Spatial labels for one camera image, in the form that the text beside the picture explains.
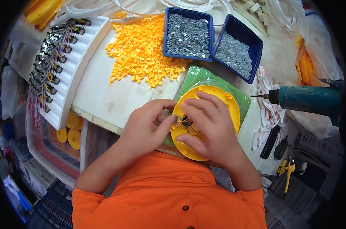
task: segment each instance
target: orange shirt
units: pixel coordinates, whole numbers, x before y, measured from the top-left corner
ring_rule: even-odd
[[[74,228],[267,228],[263,190],[232,193],[202,163],[152,152],[121,172],[111,197],[73,191]]]

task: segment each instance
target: bin of screws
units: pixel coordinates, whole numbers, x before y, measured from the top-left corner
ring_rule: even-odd
[[[231,14],[226,16],[212,58],[252,84],[262,57],[263,41]]]
[[[211,62],[214,33],[211,15],[167,7],[163,55]]]

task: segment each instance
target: person's left hand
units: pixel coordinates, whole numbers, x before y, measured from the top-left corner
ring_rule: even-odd
[[[136,157],[159,148],[177,118],[175,115],[166,117],[162,111],[173,111],[175,105],[176,102],[170,99],[156,99],[134,110],[119,143]]]

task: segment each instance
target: forearm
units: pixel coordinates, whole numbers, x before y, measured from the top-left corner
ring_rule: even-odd
[[[238,149],[233,158],[229,157],[226,170],[230,174],[231,182],[236,189],[243,191],[255,190],[262,187],[262,180],[243,149]]]
[[[105,192],[112,179],[134,161],[133,153],[128,150],[117,141],[79,175],[75,188],[98,194]]]

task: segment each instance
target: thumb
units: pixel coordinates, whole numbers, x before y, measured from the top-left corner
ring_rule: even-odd
[[[177,117],[175,115],[170,115],[166,117],[157,127],[155,135],[158,136],[158,138],[162,138],[164,140],[165,137],[168,135],[170,128],[172,127],[172,124],[176,122],[176,120]]]
[[[207,155],[207,148],[203,142],[190,134],[178,135],[175,140],[183,142],[188,147],[192,148],[194,151],[203,156]]]

